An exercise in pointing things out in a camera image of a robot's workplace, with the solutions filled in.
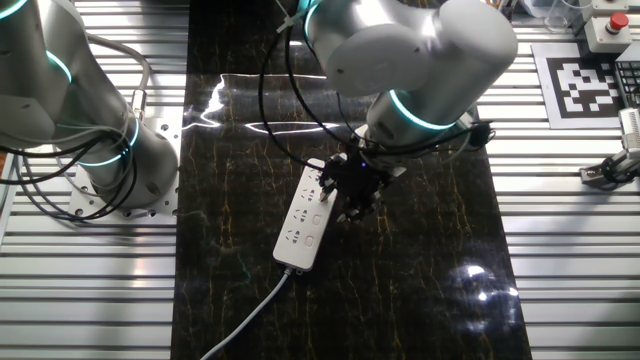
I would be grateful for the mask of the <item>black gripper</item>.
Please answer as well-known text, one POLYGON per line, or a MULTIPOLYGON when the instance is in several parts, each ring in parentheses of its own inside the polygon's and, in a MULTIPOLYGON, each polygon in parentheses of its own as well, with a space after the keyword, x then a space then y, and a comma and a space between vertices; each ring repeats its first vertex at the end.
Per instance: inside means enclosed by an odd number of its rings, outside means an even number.
POLYGON ((334 154, 318 180, 320 201, 325 202, 336 191, 341 204, 337 222, 361 222, 380 209, 381 191, 405 171, 401 166, 379 169, 367 163, 358 151, 334 154))

